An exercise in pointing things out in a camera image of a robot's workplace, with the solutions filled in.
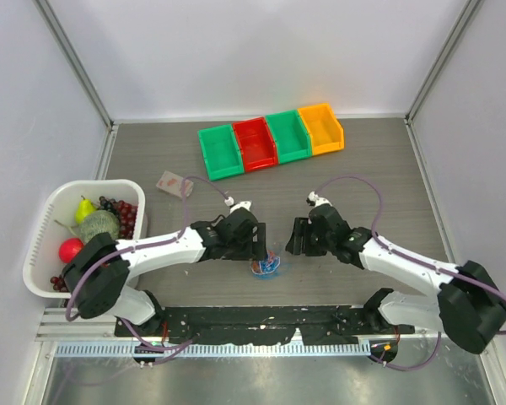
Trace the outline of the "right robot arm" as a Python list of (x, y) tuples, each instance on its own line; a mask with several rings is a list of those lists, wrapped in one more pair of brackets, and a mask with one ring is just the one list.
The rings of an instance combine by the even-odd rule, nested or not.
[(286, 250), (294, 256), (332, 254), (339, 262), (381, 273), (416, 290), (380, 289), (364, 305), (375, 333), (406, 325), (445, 334), (466, 352), (481, 354), (506, 322), (506, 299), (477, 262), (439, 262), (389, 242), (371, 229), (351, 227), (329, 203), (297, 217)]

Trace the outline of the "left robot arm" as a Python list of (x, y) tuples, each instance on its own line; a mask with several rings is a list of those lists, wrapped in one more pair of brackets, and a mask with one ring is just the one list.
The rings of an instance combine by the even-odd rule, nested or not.
[(266, 258), (266, 225), (247, 208), (141, 240), (113, 240), (100, 233), (62, 269), (71, 293), (66, 318), (111, 315), (152, 337), (163, 326), (164, 309), (152, 293), (131, 287), (132, 279), (178, 264)]

